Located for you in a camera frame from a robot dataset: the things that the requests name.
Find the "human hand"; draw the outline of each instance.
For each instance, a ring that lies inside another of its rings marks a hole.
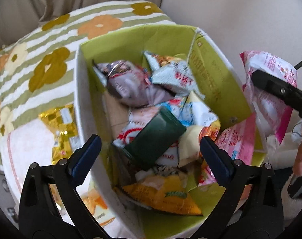
[[[298,177],[302,176],[302,142],[297,150],[297,155],[293,165],[293,173]]]

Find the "screw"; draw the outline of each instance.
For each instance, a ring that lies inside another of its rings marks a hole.
[[[234,163],[235,163],[235,165],[237,165],[237,166],[240,166],[240,165],[243,164],[242,160],[240,160],[240,159],[234,159]]]
[[[265,167],[266,169],[269,169],[269,170],[272,168],[272,166],[271,166],[269,163],[265,163],[265,164],[264,164],[264,167]]]
[[[59,160],[58,163],[59,163],[60,165],[65,165],[67,162],[68,162],[68,160],[67,160],[66,158],[62,158],[62,159]]]
[[[30,167],[30,169],[34,169],[34,168],[36,168],[37,167],[37,163],[32,163],[29,167]]]

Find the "green label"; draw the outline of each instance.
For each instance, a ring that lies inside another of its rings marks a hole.
[[[185,192],[182,192],[182,191],[169,191],[169,192],[166,193],[165,196],[166,197],[176,196],[176,197],[179,197],[179,198],[186,199],[188,197],[188,194],[186,194]]]

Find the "white wall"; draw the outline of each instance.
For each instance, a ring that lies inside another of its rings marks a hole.
[[[244,50],[266,50],[292,65],[302,60],[302,0],[163,0],[161,8],[175,22],[208,33],[242,82],[238,55]],[[298,87],[302,89],[302,68]]]

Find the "green snack package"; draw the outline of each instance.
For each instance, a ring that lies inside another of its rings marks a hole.
[[[123,152],[133,164],[147,171],[185,131],[180,121],[166,107],[161,107]]]

